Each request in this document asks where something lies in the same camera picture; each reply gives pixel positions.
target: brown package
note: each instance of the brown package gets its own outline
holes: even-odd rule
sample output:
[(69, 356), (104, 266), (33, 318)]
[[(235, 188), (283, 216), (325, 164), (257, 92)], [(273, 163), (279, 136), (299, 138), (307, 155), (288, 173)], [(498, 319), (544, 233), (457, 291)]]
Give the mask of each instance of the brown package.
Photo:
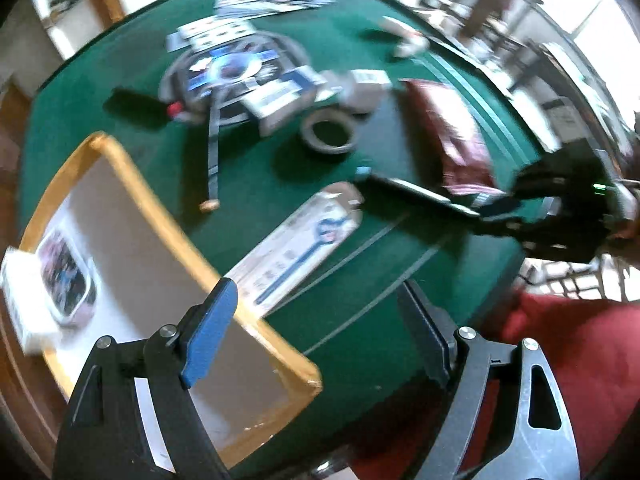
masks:
[(455, 195), (501, 193), (484, 139), (458, 91), (425, 79), (402, 81), (442, 160), (443, 186)]

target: gray tape roll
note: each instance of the gray tape roll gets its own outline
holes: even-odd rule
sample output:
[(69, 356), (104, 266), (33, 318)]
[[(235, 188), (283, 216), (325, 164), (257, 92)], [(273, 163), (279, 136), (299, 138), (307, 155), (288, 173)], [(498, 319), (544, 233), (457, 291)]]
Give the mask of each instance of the gray tape roll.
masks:
[[(318, 139), (314, 132), (314, 126), (318, 123), (339, 124), (347, 132), (349, 139), (341, 146), (332, 146)], [(302, 121), (300, 137), (312, 150), (326, 155), (341, 155), (353, 151), (356, 147), (356, 121), (347, 113), (337, 108), (320, 108), (311, 112)]]

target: table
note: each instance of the table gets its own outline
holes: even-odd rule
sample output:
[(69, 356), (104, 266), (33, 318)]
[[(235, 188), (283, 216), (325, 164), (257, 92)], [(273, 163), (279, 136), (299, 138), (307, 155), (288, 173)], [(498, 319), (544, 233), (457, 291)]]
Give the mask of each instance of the table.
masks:
[(534, 77), (539, 77), (559, 96), (567, 97), (591, 135), (609, 154), (618, 174), (622, 175), (626, 165), (625, 159), (629, 160), (632, 155), (632, 147), (626, 135), (616, 131), (613, 121), (619, 124), (618, 120), (609, 117), (596, 91), (584, 81), (580, 70), (561, 46), (555, 43), (541, 43), (533, 45), (532, 50), (536, 54), (535, 60), (524, 67), (509, 91), (513, 92)]
[[(446, 80), (468, 100), (494, 160), (501, 187), (538, 158), (540, 147), (508, 99), (478, 67), (452, 51), (394, 60), (396, 38), (376, 25), (383, 15), (436, 34), (393, 0), (336, 0), (252, 20), (299, 41), (319, 72), (353, 68), (386, 70), (394, 92), (363, 124), (354, 153), (332, 159), (308, 152), (298, 138), (300, 120), (267, 139), (241, 124), (220, 133), (221, 208), (198, 211), (206, 190), (206, 128), (158, 124), (135, 110), (117, 113), (111, 90), (126, 86), (153, 95), (177, 57), (164, 50), (176, 27), (211, 13), (213, 0), (160, 0), (96, 38), (44, 85), (22, 158), (19, 224), (24, 228), (56, 170), (96, 130), (115, 136), (134, 159), (162, 204), (192, 243), (221, 274), (321, 187), (351, 180), (357, 166), (428, 184), (434, 166), (418, 157), (399, 78)], [(289, 426), (247, 460), (235, 476), (275, 466), (318, 442), (389, 398), (422, 364), (396, 312), (394, 291), (413, 276), (430, 300), (457, 323), (477, 319), (507, 288), (524, 254), (506, 238), (472, 235), (463, 223), (387, 192), (362, 188), (362, 225), (305, 283), (324, 276), (267, 321), (322, 372), (324, 391)], [(538, 205), (523, 209), (537, 215)]]

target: black device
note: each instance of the black device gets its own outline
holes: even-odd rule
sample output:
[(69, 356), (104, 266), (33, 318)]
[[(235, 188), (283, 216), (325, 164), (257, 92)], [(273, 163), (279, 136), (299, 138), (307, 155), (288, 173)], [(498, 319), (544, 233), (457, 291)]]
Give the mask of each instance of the black device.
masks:
[[(545, 218), (490, 219), (517, 209), (523, 200), (555, 197), (558, 204)], [(636, 217), (636, 200), (611, 167), (606, 152), (590, 139), (577, 139), (523, 168), (510, 192), (478, 201), (482, 219), (478, 234), (510, 236), (528, 256), (587, 263), (606, 238)]]
[[(149, 339), (95, 343), (69, 399), (58, 435), (53, 480), (227, 480), (189, 389), (209, 370), (238, 304), (236, 284), (221, 278), (177, 326)], [(176, 473), (151, 455), (134, 378), (147, 378), (158, 424)]]
[[(538, 343), (487, 341), (430, 304), (413, 281), (398, 289), (398, 309), (427, 375), (448, 393), (448, 411), (427, 455), (405, 478), (416, 480), (578, 480), (574, 434), (558, 384)], [(500, 380), (490, 442), (481, 465), (459, 471), (484, 390)]]

